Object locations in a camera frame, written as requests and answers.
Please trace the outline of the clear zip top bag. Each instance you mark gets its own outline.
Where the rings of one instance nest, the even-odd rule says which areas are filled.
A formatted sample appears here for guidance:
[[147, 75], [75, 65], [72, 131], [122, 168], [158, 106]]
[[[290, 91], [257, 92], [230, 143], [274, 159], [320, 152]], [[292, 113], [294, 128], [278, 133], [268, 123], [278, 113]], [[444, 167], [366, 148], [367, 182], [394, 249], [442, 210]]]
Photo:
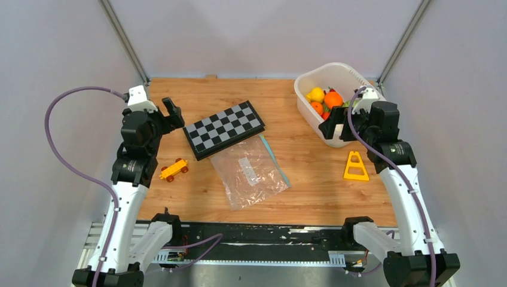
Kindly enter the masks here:
[[255, 135], [211, 156], [231, 210], [260, 203], [291, 187], [264, 135]]

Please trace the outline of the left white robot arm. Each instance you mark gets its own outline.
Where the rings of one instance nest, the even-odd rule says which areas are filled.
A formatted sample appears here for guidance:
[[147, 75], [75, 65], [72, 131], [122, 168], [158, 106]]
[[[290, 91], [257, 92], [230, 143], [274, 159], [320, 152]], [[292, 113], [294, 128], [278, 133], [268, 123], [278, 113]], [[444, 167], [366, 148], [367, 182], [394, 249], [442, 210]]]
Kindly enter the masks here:
[[131, 245], [139, 209], [158, 166], [157, 153], [163, 135], [185, 125], [180, 107], [165, 97], [165, 116], [147, 101], [140, 108], [129, 105], [123, 112], [122, 143], [112, 166], [112, 199], [87, 267], [76, 269], [75, 286], [142, 286], [145, 272], [166, 244], [178, 246], [183, 239], [179, 217], [156, 214], [140, 242]]

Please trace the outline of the white plastic basket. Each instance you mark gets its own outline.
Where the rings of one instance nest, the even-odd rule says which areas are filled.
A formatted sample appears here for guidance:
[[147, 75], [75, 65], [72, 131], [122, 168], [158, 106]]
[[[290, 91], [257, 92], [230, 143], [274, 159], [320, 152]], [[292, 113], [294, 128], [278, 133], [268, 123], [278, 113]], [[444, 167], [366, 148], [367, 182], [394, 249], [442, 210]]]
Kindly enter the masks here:
[[[300, 75], [295, 80], [294, 90], [297, 95], [297, 108], [321, 140], [323, 140], [328, 146], [341, 148], [348, 144], [339, 138], [341, 125], [335, 128], [335, 135], [333, 139], [325, 140], [318, 128], [319, 124], [324, 122], [324, 120], [311, 107], [310, 103], [305, 98], [305, 95], [315, 87], [320, 87], [324, 90], [325, 94], [327, 94], [329, 88], [333, 88], [338, 94], [340, 94], [344, 102], [348, 100], [354, 102], [354, 105], [352, 106], [353, 108], [361, 99], [362, 96], [360, 93], [365, 90], [365, 86], [374, 87], [351, 66], [340, 62], [327, 63], [319, 68]], [[324, 112], [331, 112], [331, 109], [328, 109], [328, 107], [324, 104], [324, 101], [321, 104], [324, 108]]]

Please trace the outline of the large toy orange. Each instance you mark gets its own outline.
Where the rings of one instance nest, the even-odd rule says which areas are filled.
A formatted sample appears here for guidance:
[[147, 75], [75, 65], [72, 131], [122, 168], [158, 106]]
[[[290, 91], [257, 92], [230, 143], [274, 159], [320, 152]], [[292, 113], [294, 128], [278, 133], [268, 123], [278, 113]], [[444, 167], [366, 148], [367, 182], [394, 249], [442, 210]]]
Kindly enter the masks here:
[[332, 109], [335, 106], [341, 107], [344, 103], [343, 98], [336, 91], [327, 92], [323, 101], [328, 109]]

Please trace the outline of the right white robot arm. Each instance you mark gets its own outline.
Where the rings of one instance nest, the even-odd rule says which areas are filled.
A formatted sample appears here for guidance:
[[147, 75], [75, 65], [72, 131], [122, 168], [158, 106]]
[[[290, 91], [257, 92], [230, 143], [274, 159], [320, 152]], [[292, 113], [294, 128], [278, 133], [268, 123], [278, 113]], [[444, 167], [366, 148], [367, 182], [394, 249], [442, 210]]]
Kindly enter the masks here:
[[408, 142], [399, 138], [396, 104], [378, 101], [368, 111], [334, 107], [319, 130], [332, 139], [343, 125], [340, 139], [359, 141], [386, 187], [399, 239], [395, 240], [368, 216], [346, 218], [341, 241], [348, 249], [363, 246], [381, 263], [389, 286], [443, 286], [460, 268], [459, 257], [448, 253], [427, 214], [420, 191], [417, 162]]

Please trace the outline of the small toy orange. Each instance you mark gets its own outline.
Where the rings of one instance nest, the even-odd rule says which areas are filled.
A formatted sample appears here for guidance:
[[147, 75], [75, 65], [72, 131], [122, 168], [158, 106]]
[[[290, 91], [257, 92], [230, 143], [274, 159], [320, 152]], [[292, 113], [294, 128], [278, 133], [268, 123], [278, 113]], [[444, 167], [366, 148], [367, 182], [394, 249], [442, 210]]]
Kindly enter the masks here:
[[320, 102], [311, 102], [310, 105], [319, 116], [324, 113], [324, 108]]

